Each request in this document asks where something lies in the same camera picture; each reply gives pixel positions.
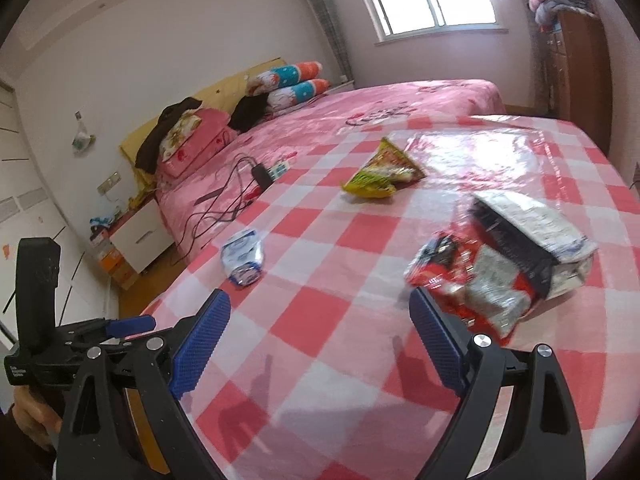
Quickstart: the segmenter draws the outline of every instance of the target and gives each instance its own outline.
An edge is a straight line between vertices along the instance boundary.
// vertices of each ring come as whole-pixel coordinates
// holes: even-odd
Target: white nightstand drawer
[[[142,272],[174,243],[164,228],[158,203],[147,203],[114,232],[111,243],[136,272]]]

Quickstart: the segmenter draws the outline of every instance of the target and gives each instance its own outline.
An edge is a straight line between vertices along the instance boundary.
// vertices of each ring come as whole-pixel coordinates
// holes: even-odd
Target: plastic bag hanging on wall
[[[95,142],[95,136],[90,135],[82,122],[82,115],[80,112],[76,112],[76,120],[78,121],[78,132],[74,137],[73,142],[71,142],[71,146],[74,150],[74,155],[79,155],[86,151],[86,149],[91,146]]]

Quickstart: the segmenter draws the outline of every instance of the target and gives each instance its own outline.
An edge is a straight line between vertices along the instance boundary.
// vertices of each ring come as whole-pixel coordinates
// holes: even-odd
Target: red snack package
[[[444,232],[420,249],[404,274],[473,332],[507,342],[534,292],[518,267],[482,242]]]

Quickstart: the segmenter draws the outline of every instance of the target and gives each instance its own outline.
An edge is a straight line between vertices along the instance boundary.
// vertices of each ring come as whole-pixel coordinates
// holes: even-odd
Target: yellow snack bag
[[[410,184],[425,177],[409,156],[383,137],[376,154],[342,189],[363,198],[386,198],[396,192],[394,184]]]

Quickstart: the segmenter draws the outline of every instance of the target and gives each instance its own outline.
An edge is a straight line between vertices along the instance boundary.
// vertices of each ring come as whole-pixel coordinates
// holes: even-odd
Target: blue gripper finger
[[[106,332],[109,337],[126,337],[143,332],[151,332],[156,327],[156,320],[148,314],[145,316],[128,317],[111,321]]]
[[[169,390],[176,400],[195,389],[231,316],[229,295],[219,289],[213,291],[203,307],[174,354]]]
[[[460,396],[468,387],[465,358],[431,301],[416,288],[409,297],[409,315],[443,386]]]

